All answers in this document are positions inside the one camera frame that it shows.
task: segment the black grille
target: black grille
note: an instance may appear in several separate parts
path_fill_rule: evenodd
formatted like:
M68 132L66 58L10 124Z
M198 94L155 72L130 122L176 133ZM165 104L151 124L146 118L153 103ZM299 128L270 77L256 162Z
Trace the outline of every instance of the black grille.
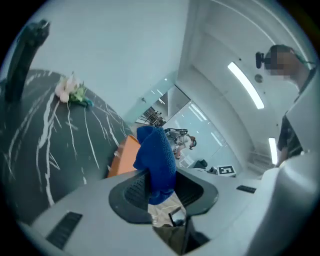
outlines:
M65 247L68 239L75 230L81 218L82 214L68 212L59 221L59 223L55 226L55 228L51 231L51 233L47 236L46 239L51 244L62 250Z

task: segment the blue towel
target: blue towel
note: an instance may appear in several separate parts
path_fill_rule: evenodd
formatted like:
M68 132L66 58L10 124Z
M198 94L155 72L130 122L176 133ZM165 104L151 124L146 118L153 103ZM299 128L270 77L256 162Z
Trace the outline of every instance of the blue towel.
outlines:
M176 161L164 129L142 126L137 129L141 145L133 167L150 171L151 197L149 204L158 205L174 192L176 185Z

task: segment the white wall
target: white wall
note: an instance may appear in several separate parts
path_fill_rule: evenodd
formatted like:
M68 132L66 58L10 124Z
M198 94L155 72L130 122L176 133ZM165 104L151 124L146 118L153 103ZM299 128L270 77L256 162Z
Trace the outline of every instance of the white wall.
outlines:
M32 17L48 19L51 27L31 68L74 71L123 116L151 86L178 70L188 5L188 0L51 0Z
M253 144L231 104L194 67L179 74L177 86L201 108L216 126L245 170Z

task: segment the person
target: person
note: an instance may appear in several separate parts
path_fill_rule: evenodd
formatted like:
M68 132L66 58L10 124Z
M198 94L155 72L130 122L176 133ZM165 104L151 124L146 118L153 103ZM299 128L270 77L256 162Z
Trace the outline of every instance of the person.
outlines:
M281 76L284 80L289 80L295 84L299 91L299 96L306 89L316 73L316 67L311 70L293 48L277 44L273 45L264 58L264 68L271 76ZM277 148L280 151L276 167L291 157L298 156L303 151L295 131L293 130L286 114L282 118L279 140Z
M196 137L190 136L189 134L185 134L182 136L178 136L175 139L176 146L173 149L173 153L176 159L180 159L181 157L181 150L189 147L190 150L197 145Z

